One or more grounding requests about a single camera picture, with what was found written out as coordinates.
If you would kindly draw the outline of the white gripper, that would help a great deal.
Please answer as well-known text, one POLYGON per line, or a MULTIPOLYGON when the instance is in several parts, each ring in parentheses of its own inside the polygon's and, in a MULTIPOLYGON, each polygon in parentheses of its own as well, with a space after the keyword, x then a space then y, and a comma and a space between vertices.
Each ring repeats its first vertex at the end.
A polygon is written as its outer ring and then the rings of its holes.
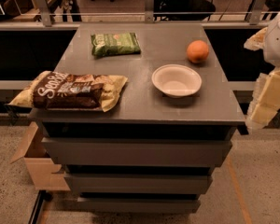
MULTIPOLYGON (((280 67, 280 11, 268 28, 262 28, 246 40, 244 48, 263 49, 264 60, 280 67)), ((245 125, 250 130, 262 129, 280 110, 280 68, 274 68, 268 75, 259 75, 252 97, 245 125)))

